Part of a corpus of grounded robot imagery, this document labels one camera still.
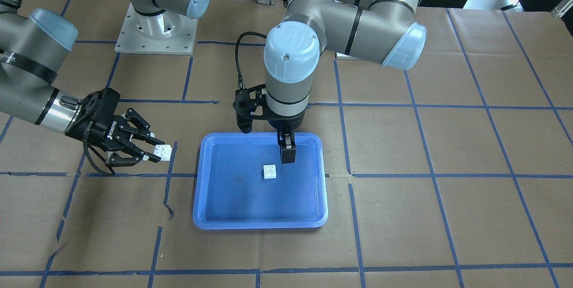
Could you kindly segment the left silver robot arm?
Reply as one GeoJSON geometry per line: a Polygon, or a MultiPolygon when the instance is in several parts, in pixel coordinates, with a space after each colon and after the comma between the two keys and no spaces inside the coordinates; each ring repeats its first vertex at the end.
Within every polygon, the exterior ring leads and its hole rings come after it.
{"type": "Polygon", "coordinates": [[[278,118],[281,162],[295,161],[295,129],[303,120],[319,59],[342,53],[381,66],[411,69],[427,29],[415,22],[421,0],[290,0],[266,37],[266,104],[278,118]]]}

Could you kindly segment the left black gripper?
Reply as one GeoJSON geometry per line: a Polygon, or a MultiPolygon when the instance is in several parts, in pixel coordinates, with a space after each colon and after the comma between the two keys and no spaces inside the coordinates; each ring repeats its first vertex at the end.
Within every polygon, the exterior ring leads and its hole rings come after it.
{"type": "Polygon", "coordinates": [[[301,100],[296,103],[265,100],[263,113],[269,115],[266,120],[278,131],[282,164],[295,163],[297,146],[294,131],[302,125],[307,105],[308,100],[301,100]]]}

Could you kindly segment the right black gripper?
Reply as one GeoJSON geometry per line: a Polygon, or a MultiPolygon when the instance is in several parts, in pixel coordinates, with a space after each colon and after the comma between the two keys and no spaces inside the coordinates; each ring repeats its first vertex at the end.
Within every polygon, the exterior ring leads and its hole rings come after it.
{"type": "MultiPolygon", "coordinates": [[[[74,116],[66,128],[67,137],[83,141],[107,151],[106,165],[136,165],[142,161],[159,162],[161,157],[144,151],[131,142],[117,141],[114,133],[117,127],[115,110],[120,94],[112,88],[92,92],[79,100],[65,96],[65,107],[74,109],[74,116]]],[[[134,109],[128,108],[121,116],[121,129],[134,139],[150,145],[165,145],[150,131],[151,125],[134,109]]]]}

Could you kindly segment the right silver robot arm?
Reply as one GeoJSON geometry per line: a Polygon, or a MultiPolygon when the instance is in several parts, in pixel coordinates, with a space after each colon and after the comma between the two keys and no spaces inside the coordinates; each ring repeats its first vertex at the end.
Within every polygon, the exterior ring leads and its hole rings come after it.
{"type": "MultiPolygon", "coordinates": [[[[131,54],[192,53],[197,20],[210,0],[130,0],[115,51],[131,54]]],[[[77,98],[52,86],[78,29],[63,16],[35,9],[17,13],[22,0],[1,0],[1,111],[100,148],[106,166],[168,161],[172,147],[155,138],[134,109],[116,115],[120,94],[112,88],[77,98]]]]}

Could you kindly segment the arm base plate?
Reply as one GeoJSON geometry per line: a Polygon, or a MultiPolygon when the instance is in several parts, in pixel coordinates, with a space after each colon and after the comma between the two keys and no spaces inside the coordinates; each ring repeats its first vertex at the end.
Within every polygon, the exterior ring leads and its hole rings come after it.
{"type": "Polygon", "coordinates": [[[361,60],[358,57],[354,57],[354,56],[350,56],[350,55],[346,55],[342,52],[335,52],[335,58],[337,60],[361,60]]]}
{"type": "Polygon", "coordinates": [[[117,37],[115,52],[131,55],[192,55],[198,19],[166,11],[140,15],[130,4],[117,37]]]}

